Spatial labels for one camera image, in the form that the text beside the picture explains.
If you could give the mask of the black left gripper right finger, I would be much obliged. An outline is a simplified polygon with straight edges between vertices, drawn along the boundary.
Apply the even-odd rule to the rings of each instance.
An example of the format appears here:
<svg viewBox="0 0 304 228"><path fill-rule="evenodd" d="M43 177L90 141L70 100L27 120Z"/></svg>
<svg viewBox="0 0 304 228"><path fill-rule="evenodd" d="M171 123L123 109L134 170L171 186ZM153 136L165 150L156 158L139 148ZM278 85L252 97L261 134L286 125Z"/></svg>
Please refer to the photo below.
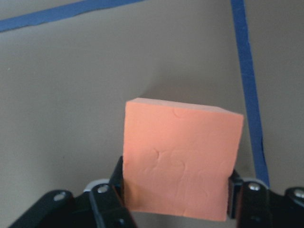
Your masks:
<svg viewBox="0 0 304 228"><path fill-rule="evenodd" d="M227 215L237 228L280 227L280 195L257 179L243 179L234 170L228 179Z"/></svg>

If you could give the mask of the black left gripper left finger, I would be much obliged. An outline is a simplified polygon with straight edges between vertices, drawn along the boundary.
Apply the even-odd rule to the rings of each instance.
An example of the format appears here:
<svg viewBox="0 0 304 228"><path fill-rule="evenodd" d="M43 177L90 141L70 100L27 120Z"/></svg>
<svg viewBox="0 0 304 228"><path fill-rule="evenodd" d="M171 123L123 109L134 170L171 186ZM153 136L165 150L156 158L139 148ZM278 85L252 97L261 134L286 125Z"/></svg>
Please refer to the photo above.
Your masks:
<svg viewBox="0 0 304 228"><path fill-rule="evenodd" d="M123 158L119 157L109 179L94 180L87 184L91 210L98 228L136 228L137 225L125 206L123 192Z"/></svg>

